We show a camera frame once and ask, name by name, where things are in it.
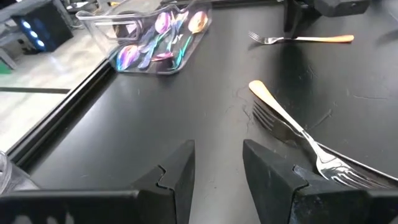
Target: iridescent spoon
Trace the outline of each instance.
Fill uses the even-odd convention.
[[[155,30],[159,33],[151,42],[148,44],[148,52],[145,55],[142,62],[138,65],[139,69],[146,69],[149,66],[150,59],[154,54],[157,43],[164,37],[164,35],[170,30],[171,17],[168,12],[162,12],[157,16],[155,22]]]
[[[177,39],[181,38],[181,35],[178,35],[178,32],[183,24],[183,22],[187,19],[188,17],[188,11],[178,14],[176,18],[174,18],[173,13],[172,15],[172,35],[170,38],[170,42],[167,44],[166,51],[164,53],[160,53],[156,55],[155,57],[152,58],[153,62],[159,61],[159,60],[165,60],[167,58],[173,57],[172,53],[172,44],[175,44],[177,42]]]
[[[139,58],[138,46],[128,45],[123,47],[116,59],[116,68],[119,71],[125,70]]]
[[[185,55],[185,52],[187,51],[187,48],[189,46],[189,43],[193,39],[193,35],[201,32],[203,29],[205,29],[207,22],[208,22],[208,17],[206,15],[206,13],[203,11],[199,11],[195,15],[192,16],[192,18],[188,24],[188,29],[191,31],[192,34],[188,37],[185,45],[180,49],[178,57],[175,60],[173,69],[176,69],[180,66],[181,61]]]

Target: glass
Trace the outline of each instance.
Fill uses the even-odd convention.
[[[0,152],[0,194],[15,190],[37,190],[39,187],[23,170],[15,166]]]

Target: silver fork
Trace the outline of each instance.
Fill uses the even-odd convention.
[[[350,43],[354,40],[353,35],[341,35],[336,37],[297,37],[289,39],[285,37],[260,37],[259,35],[249,31],[249,36],[260,44],[274,44],[281,40],[297,40],[297,41],[312,41],[312,42],[326,42],[326,43]]]
[[[315,140],[278,104],[261,81],[252,81],[249,84],[249,88],[260,100],[279,113],[284,120],[290,123],[291,127],[296,129],[308,141],[317,155],[317,169],[324,178],[352,188],[389,188],[359,173],[341,159],[321,149]]]

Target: gray floor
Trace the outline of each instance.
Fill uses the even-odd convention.
[[[0,74],[0,86],[73,89],[103,58],[89,33],[75,30],[74,38],[55,52],[20,57],[17,70]],[[65,96],[0,92],[0,151],[6,152]]]

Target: cutlery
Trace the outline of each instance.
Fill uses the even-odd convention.
[[[366,177],[354,170],[347,163],[341,159],[325,152],[315,142],[315,140],[301,127],[281,105],[271,95],[269,90],[259,80],[251,81],[249,84],[250,90],[264,103],[269,105],[281,117],[283,117],[296,132],[309,143],[315,154],[317,155],[317,170],[327,180],[334,180],[339,184],[343,184],[352,188],[389,188],[386,185],[380,184],[369,177]]]
[[[297,37],[290,39],[286,37],[260,37],[259,35],[249,31],[249,36],[260,44],[274,44],[281,40],[311,41],[325,43],[350,43],[354,40],[354,35],[341,35],[336,37]]]
[[[128,45],[122,48],[116,59],[116,68],[125,70],[139,58],[139,50],[136,45]]]
[[[178,39],[178,32],[185,21],[185,19],[188,17],[188,11],[178,14],[176,17],[174,17],[173,12],[171,12],[171,38],[170,41],[167,43],[166,51],[164,53],[160,53],[156,55],[155,57],[152,58],[153,62],[159,61],[159,60],[165,60],[168,58],[173,57],[172,53],[172,44],[175,44],[177,39]]]
[[[155,30],[159,33],[151,42],[148,43],[148,46],[144,47],[147,50],[147,54],[145,55],[142,62],[138,65],[139,69],[146,69],[150,64],[150,59],[154,54],[155,48],[159,41],[165,36],[165,34],[170,30],[171,26],[171,17],[168,12],[162,12],[158,15],[155,22]]]
[[[191,20],[188,23],[188,29],[191,31],[191,35],[188,37],[185,45],[180,49],[178,57],[175,60],[173,69],[178,68],[180,66],[181,61],[187,51],[189,43],[192,41],[193,36],[197,33],[203,31],[207,25],[208,17],[205,12],[198,11],[195,15],[192,16]]]

